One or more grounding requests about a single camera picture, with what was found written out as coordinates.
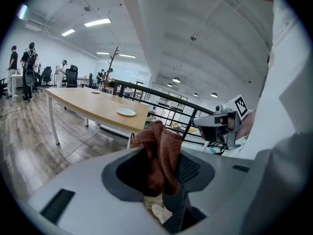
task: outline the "brown towel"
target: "brown towel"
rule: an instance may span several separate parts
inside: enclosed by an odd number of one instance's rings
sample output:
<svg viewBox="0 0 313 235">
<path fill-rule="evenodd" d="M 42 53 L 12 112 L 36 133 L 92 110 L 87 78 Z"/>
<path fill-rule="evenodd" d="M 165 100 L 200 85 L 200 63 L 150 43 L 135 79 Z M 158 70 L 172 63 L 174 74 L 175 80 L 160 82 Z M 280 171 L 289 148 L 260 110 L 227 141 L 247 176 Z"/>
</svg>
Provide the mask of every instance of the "brown towel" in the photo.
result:
<svg viewBox="0 0 313 235">
<path fill-rule="evenodd" d="M 179 182 L 175 177 L 182 137 L 166 129 L 161 121 L 153 122 L 131 141 L 131 148 L 143 146 L 147 150 L 149 171 L 147 191 L 150 196 L 161 193 L 174 195 Z"/>
</svg>

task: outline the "wooden floor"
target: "wooden floor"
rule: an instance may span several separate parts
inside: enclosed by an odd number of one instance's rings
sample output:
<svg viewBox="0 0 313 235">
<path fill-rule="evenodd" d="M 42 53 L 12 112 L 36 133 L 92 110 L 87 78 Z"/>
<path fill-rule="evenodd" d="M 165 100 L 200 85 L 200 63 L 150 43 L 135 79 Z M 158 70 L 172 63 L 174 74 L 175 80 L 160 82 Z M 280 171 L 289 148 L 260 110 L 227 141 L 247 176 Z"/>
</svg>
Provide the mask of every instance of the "wooden floor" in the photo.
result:
<svg viewBox="0 0 313 235">
<path fill-rule="evenodd" d="M 0 170 L 12 194 L 26 200 L 39 187 L 82 160 L 126 149 L 127 140 L 103 131 L 93 121 L 65 110 L 55 101 L 53 113 L 60 140 L 56 145 L 47 111 L 45 92 L 33 94 L 24 103 L 18 91 L 16 102 L 0 97 L 0 108 L 13 112 L 0 118 Z M 2 109 L 1 116 L 7 114 Z"/>
</svg>

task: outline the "metal railing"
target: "metal railing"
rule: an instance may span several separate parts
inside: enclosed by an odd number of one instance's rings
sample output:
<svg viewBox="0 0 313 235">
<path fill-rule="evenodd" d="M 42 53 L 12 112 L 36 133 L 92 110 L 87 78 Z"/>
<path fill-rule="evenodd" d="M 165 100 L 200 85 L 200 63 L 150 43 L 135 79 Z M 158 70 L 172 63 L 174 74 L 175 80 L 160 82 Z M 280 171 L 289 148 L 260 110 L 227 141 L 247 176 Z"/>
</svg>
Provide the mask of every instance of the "metal railing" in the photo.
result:
<svg viewBox="0 0 313 235">
<path fill-rule="evenodd" d="M 129 94 L 129 92 L 124 92 L 126 88 L 134 89 L 133 95 L 126 95 L 126 94 Z M 194 118 L 194 117 L 211 116 L 211 115 L 213 115 L 212 111 L 210 111 L 208 109 L 205 109 L 205 108 L 203 108 L 201 106 L 198 106 L 196 104 L 190 103 L 188 101 L 182 100 L 180 98 L 173 97 L 173 96 L 170 96 L 168 94 L 152 90 L 150 88 L 146 88 L 146 87 L 143 87 L 143 86 L 140 86 L 140 85 L 136 85 L 136 84 L 120 81 L 120 80 L 115 80 L 114 90 L 113 90 L 112 94 L 113 95 L 118 95 L 119 97 L 128 98 L 128 99 L 130 99 L 132 101 L 138 101 L 139 103 L 144 103 L 144 104 L 152 105 L 152 106 L 155 106 L 155 107 L 163 108 L 163 109 L 172 111 L 174 113 L 178 113 L 178 114 L 181 114 L 183 116 L 189 117 L 189 121 L 188 122 L 182 122 L 180 120 L 175 120 L 175 119 L 172 119 L 172 118 L 160 116 L 160 115 L 158 115 L 156 113 L 153 113 L 153 112 L 149 112 L 149 114 L 148 114 L 148 115 L 152 115 L 152 116 L 155 116 L 157 118 L 160 118 L 160 119 L 165 119 L 165 120 L 171 121 L 170 126 L 165 125 L 166 128 L 171 130 L 171 131 L 174 131 L 174 132 L 176 132 L 176 133 L 178 133 L 180 135 L 182 135 L 183 141 L 188 141 L 188 142 L 197 143 L 197 144 L 204 144 L 204 140 L 203 140 L 203 142 L 197 142 L 197 141 L 192 141 L 192 140 L 188 140 L 188 139 L 185 139 L 185 138 L 186 138 L 187 135 L 200 137 L 201 138 L 201 135 L 188 133 L 189 130 L 190 130 L 190 127 L 198 128 L 198 127 L 193 126 L 191 124 L 191 119 Z M 171 108 L 171 107 L 168 107 L 166 105 L 159 105 L 159 104 L 152 103 L 152 102 L 149 101 L 151 95 L 160 96 L 162 98 L 168 99 L 168 100 L 176 102 L 178 104 L 182 104 L 184 106 L 190 107 L 190 108 L 193 109 L 192 114 L 186 114 L 186 113 L 182 112 L 181 110 L 178 110 L 177 108 Z M 184 129 L 172 128 L 172 122 L 175 122 L 177 124 L 181 124 L 182 126 L 184 125 L 185 127 L 184 127 Z M 211 144 L 208 145 L 208 147 L 218 147 L 221 150 L 225 149 L 224 146 L 218 145 L 216 143 L 211 143 Z"/>
</svg>

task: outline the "white plate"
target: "white plate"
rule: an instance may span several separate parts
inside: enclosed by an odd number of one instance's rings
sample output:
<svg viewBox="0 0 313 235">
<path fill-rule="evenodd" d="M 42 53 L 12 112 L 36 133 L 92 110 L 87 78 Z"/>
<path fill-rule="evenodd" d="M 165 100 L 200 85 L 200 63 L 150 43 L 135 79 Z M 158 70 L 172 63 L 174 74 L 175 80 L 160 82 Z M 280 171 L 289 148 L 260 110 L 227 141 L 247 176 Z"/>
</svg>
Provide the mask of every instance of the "white plate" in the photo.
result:
<svg viewBox="0 0 313 235">
<path fill-rule="evenodd" d="M 119 108 L 116 110 L 118 113 L 125 115 L 125 116 L 135 116 L 136 112 L 130 109 L 125 109 L 125 108 Z"/>
</svg>

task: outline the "backpack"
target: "backpack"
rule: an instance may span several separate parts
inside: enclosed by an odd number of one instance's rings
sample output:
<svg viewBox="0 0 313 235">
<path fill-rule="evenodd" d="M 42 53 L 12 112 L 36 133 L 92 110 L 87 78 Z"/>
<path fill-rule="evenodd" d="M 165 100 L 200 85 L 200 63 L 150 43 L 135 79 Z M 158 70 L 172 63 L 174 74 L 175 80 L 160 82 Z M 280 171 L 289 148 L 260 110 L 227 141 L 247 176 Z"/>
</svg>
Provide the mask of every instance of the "backpack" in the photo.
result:
<svg viewBox="0 0 313 235">
<path fill-rule="evenodd" d="M 27 58 L 26 64 L 25 64 L 25 69 L 26 71 L 33 71 L 34 70 L 34 66 L 36 63 L 36 58 L 35 58 L 35 54 L 36 51 L 33 50 L 33 53 L 30 52 L 30 50 L 27 51 L 29 57 Z"/>
</svg>

